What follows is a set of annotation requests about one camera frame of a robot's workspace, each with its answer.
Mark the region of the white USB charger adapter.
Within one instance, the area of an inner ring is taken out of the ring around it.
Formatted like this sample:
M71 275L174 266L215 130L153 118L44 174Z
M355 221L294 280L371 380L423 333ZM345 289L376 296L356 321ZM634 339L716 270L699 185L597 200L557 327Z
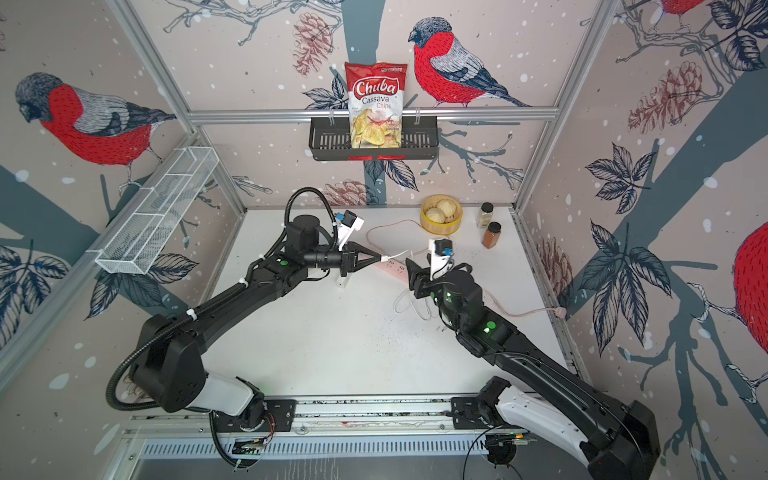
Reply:
M336 278L336 285L340 288L345 288L350 278L351 278L350 275L342 276L341 274L338 274Z

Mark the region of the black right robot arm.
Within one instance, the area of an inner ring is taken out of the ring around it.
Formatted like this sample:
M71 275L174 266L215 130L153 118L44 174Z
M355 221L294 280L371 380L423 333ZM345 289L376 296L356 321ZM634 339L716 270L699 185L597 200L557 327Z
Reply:
M414 296L434 302L460 345L537 393L531 398L493 377L476 397L487 427L522 427L570 454L594 479L650 477L660 443L648 407L639 401L624 404L551 359L485 306L483 290L468 270L458 267L431 278L429 269L412 260L406 268Z

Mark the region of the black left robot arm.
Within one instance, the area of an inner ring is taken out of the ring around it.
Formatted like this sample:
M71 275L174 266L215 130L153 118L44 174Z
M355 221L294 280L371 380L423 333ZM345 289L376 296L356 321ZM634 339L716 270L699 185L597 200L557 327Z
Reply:
M107 404L126 412L160 408L205 413L219 456L234 470L255 465L228 453L218 424L228 422L243 432L265 428L266 436L256 442L264 447L278 421L258 387L241 377L206 371L202 355L256 310L313 281L311 270L337 270L345 277L382 261L381 254L350 241L362 225L351 211L336 215L317 188L298 189L285 206L280 235L236 284L180 317L155 315L144 323L136 348L107 382Z

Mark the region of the pink power strip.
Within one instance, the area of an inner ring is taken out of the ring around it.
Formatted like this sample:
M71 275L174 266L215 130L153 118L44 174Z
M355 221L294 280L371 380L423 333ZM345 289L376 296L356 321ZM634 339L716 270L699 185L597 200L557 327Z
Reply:
M388 258L386 261L379 261L375 264L381 271L397 278L404 283L408 282L408 272L406 266L395 259Z

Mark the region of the left bun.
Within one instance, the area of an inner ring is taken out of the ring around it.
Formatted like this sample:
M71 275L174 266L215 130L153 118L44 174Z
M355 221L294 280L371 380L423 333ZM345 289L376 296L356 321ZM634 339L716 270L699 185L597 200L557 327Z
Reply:
M444 224L446 222L446 216L439 207L428 209L425 212L425 218L435 224Z

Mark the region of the bun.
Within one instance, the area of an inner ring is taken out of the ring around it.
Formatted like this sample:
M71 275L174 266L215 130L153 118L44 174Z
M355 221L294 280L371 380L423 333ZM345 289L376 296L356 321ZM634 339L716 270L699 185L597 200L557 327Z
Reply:
M444 224L446 222L446 216L439 207L428 209L425 212L425 218L435 224Z
M454 200L448 198L441 199L437 203L437 208L443 213L446 220L454 217L458 210L457 203Z

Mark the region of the yellow bowl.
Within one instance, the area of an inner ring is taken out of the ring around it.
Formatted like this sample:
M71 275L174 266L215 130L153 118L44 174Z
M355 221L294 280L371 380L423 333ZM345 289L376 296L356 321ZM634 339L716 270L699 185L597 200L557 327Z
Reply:
M458 200L447 195L427 197L420 207L420 225L434 235L450 236L462 223L463 207Z

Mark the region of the right bun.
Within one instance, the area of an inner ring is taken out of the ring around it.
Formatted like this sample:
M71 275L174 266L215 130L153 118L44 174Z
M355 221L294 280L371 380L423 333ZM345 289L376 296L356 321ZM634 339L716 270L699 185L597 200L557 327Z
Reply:
M454 200L448 198L441 199L437 203L437 208L443 213L446 220L454 217L458 210L457 203Z

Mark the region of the brown spice jar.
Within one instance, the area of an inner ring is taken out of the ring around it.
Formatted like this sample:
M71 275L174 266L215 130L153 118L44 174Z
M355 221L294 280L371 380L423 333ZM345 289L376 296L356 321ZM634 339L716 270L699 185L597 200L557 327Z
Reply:
M492 221L488 224L483 239L482 245L486 249L491 249L496 246L501 235L502 226L499 222Z

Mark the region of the clear spice jar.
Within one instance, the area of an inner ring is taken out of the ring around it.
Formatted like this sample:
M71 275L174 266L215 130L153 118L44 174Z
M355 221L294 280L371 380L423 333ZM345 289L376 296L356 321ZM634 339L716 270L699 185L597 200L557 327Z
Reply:
M492 222L494 205L490 202L483 202L478 211L476 225L478 228L486 229Z

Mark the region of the Chuba cassava chips bag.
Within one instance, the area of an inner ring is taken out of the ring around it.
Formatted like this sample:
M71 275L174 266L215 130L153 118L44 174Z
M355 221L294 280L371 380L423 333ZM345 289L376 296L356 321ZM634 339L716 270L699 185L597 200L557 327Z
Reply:
M353 149L400 148L406 64L345 64Z

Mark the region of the black wall basket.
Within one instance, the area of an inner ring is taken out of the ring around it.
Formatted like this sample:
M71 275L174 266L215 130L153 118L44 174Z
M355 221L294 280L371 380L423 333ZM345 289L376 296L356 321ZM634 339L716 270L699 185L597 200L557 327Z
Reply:
M313 118L309 147L318 161L431 160L439 150L437 120L374 121L366 114L353 121Z

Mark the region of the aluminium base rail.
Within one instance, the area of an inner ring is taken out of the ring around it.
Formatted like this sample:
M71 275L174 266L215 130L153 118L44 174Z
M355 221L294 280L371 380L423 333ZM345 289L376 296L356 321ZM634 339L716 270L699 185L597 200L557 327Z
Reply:
M543 440L588 462L585 429L536 395L506 389L486 421L472 396L305 397L267 402L269 416L245 431L224 416L157 415L123 434L112 458L127 478L142 460L220 460L235 467L268 460L488 455Z

